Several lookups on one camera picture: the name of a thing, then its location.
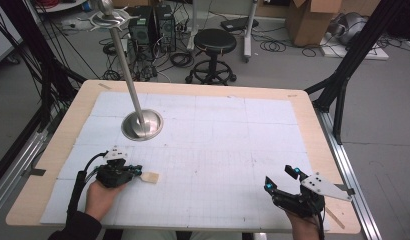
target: wooden table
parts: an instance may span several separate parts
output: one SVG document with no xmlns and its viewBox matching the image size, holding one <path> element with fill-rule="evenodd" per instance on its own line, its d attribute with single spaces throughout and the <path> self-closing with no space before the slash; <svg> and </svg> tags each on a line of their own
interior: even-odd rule
<svg viewBox="0 0 410 240">
<path fill-rule="evenodd" d="M 342 183 L 314 108 L 304 91 L 144 82 L 136 82 L 135 86 L 138 93 L 235 96 L 290 101 L 312 168 L 318 170 L 332 183 Z M 128 90 L 125 82 L 89 80 L 83 84 L 36 166 L 45 169 L 46 173 L 43 176 L 30 176 L 6 218 L 9 225 L 42 225 L 40 218 L 49 201 L 55 179 L 68 158 L 98 95 L 103 91 L 127 92 Z M 330 223 L 329 233 L 356 234 L 361 230 L 355 211 L 349 202 L 326 197 L 326 218 Z"/>
</svg>

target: metal pole base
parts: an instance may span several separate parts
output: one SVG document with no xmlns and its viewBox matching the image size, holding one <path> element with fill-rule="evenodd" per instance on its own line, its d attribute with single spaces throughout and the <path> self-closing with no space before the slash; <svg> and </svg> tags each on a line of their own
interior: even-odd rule
<svg viewBox="0 0 410 240">
<path fill-rule="evenodd" d="M 162 116 L 151 109 L 142 110 L 144 124 L 138 120 L 137 113 L 130 113 L 121 124 L 121 130 L 128 139 L 133 141 L 146 141 L 161 132 L 164 120 Z"/>
</svg>

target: black chair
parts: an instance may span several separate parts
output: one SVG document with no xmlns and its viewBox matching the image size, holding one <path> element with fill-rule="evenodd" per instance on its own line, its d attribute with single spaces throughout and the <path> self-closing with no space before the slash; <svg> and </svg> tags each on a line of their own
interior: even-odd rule
<svg viewBox="0 0 410 240">
<path fill-rule="evenodd" d="M 195 35 L 195 46 L 210 56 L 210 60 L 205 60 L 197 63 L 190 75 L 186 77 L 186 83 L 192 83 L 193 76 L 195 76 L 201 84 L 221 83 L 227 86 L 227 81 L 236 81 L 236 75 L 225 62 L 218 61 L 217 56 L 223 55 L 233 51 L 236 48 L 236 38 L 230 33 L 220 29 L 205 29 Z M 207 68 L 200 68 L 203 64 L 208 64 Z M 222 69 L 217 69 L 217 65 L 222 65 Z"/>
</svg>

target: grid paper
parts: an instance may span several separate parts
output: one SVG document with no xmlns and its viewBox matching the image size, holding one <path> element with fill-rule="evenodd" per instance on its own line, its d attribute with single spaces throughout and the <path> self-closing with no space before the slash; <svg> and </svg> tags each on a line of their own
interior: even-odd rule
<svg viewBox="0 0 410 240">
<path fill-rule="evenodd" d="M 289 101 L 162 94 L 138 98 L 143 109 L 162 115 L 161 133 L 144 142 L 127 139 L 121 123 L 134 109 L 129 94 L 101 93 L 57 178 L 41 223 L 65 223 L 77 171 L 117 145 L 128 153 L 127 165 L 142 165 L 144 172 L 157 172 L 160 178 L 157 184 L 131 181 L 102 220 L 104 225 L 291 228 L 263 187 L 269 176 L 279 189 L 299 193 L 299 182 L 284 172 L 286 164 L 312 174 Z M 99 158 L 90 170 L 101 164 L 106 162 Z"/>
</svg>

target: floor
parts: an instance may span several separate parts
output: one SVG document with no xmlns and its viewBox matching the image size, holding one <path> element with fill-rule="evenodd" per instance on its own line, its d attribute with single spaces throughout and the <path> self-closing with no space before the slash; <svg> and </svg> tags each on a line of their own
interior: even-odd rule
<svg viewBox="0 0 410 240">
<path fill-rule="evenodd" d="M 211 14 L 206 27 L 217 27 L 222 20 L 221 16 Z M 280 20 L 258 20 L 258 31 L 283 26 Z M 285 29 L 256 34 L 288 39 Z M 109 38 L 109 32 L 70 31 L 67 35 L 97 75 L 102 76 L 107 69 L 107 58 L 99 41 Z M 303 49 L 288 47 L 281 52 L 264 51 L 259 42 L 253 41 L 252 57 L 245 63 L 242 36 L 236 35 L 237 48 L 221 58 L 237 75 L 237 81 L 229 83 L 232 86 L 305 89 L 329 77 L 342 60 L 323 57 L 319 49 L 303 52 Z M 96 79 L 63 37 L 58 39 L 71 68 L 87 78 Z M 347 90 L 342 140 L 382 238 L 410 240 L 410 51 L 405 45 L 402 48 L 407 50 L 388 46 L 384 49 L 389 55 L 387 61 L 365 60 L 353 75 Z M 197 56 L 195 61 L 203 58 L 204 54 Z M 160 71 L 170 66 L 167 62 L 157 69 Z M 189 70 L 173 67 L 162 72 L 165 76 L 159 74 L 150 81 L 185 84 Z M 39 97 L 24 64 L 1 63 L 0 159 L 38 107 Z M 0 211 L 0 239 L 46 239 L 56 230 L 6 225 L 6 214 L 23 185 L 24 178 Z M 291 236 L 268 234 L 268 239 L 291 239 Z M 352 236 L 329 234 L 327 239 L 365 237 L 362 233 Z"/>
</svg>

